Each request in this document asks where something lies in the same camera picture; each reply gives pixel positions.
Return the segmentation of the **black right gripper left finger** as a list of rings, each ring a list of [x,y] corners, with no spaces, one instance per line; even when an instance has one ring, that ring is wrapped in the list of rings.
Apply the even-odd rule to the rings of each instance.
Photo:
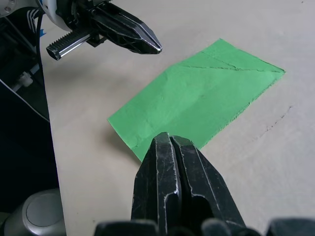
[[[132,219],[178,223],[181,213],[181,183],[175,149],[170,136],[155,136],[134,181]]]

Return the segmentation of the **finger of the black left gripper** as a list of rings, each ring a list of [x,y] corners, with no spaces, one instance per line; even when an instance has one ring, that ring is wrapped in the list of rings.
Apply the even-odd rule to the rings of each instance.
[[[101,35],[122,48],[142,55],[160,53],[158,38],[143,22],[137,23],[130,19],[119,21],[96,16],[94,23]]]
[[[98,5],[99,33],[128,50],[161,50],[154,32],[140,19],[110,2]]]

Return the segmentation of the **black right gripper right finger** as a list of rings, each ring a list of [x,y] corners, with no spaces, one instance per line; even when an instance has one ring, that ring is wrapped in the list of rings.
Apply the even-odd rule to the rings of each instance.
[[[208,218],[222,220],[230,227],[244,227],[243,218],[221,174],[192,141],[172,136],[181,184],[183,213],[191,227]]]

